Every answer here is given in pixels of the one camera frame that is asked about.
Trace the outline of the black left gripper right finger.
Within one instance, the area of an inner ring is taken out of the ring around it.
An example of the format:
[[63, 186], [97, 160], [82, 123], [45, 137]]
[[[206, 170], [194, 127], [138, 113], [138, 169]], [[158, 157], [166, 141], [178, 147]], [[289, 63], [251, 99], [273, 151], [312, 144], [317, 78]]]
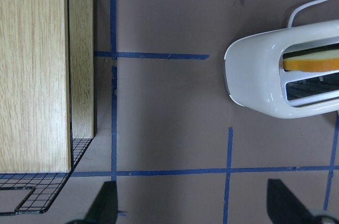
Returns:
[[268, 179], [266, 210], [272, 223], [311, 223], [313, 215], [280, 179]]

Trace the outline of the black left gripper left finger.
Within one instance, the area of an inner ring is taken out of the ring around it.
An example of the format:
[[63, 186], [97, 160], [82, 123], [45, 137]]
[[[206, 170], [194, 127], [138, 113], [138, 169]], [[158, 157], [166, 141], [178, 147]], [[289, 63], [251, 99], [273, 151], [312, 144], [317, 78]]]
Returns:
[[84, 217], [86, 223], [114, 224], [118, 217], [117, 183], [106, 181]]

